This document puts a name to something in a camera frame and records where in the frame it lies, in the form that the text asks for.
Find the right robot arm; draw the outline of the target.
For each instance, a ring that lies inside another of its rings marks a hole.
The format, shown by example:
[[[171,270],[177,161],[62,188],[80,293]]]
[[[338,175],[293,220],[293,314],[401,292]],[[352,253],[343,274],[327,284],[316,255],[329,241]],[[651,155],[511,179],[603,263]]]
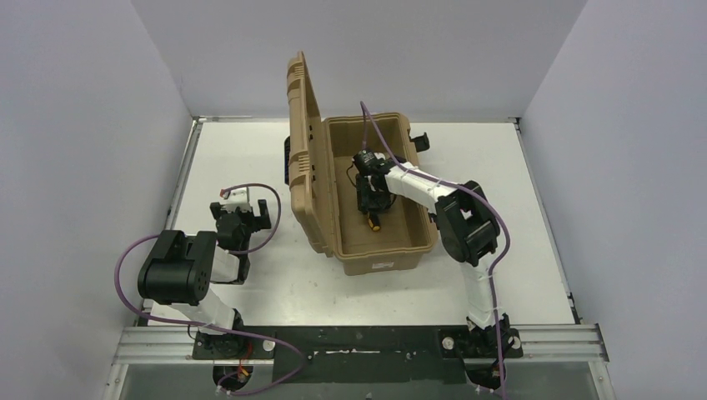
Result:
[[[399,198],[423,207],[436,226],[446,253],[460,263],[467,298],[467,324],[472,354],[480,358],[522,354],[519,334],[500,311],[494,287],[495,252],[504,223],[490,209],[483,189],[458,184],[421,171],[401,157],[386,157],[365,148],[353,156],[357,169],[357,206],[371,230],[381,228],[380,215]]]

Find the yellow black handled screwdriver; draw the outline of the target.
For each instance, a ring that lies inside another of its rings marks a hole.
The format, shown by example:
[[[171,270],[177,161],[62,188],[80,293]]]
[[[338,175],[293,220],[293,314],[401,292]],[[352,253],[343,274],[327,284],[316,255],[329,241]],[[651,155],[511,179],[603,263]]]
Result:
[[[373,232],[378,232],[378,231],[381,229],[379,216],[376,215],[376,214],[371,214],[371,213],[370,213],[370,214],[368,215],[368,223],[369,223],[370,229],[371,229]]]

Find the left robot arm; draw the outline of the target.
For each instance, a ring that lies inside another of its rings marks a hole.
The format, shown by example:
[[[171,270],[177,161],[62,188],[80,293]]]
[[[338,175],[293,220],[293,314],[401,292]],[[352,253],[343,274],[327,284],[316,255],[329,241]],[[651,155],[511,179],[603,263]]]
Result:
[[[259,199],[257,206],[255,212],[247,198],[212,202],[213,231],[192,236],[181,230],[162,231],[138,273],[142,298],[179,311],[201,333],[216,336],[214,347],[227,359],[245,353],[248,337],[239,330],[243,327],[239,311],[210,286],[242,285],[248,278],[250,239],[272,228],[267,201]]]

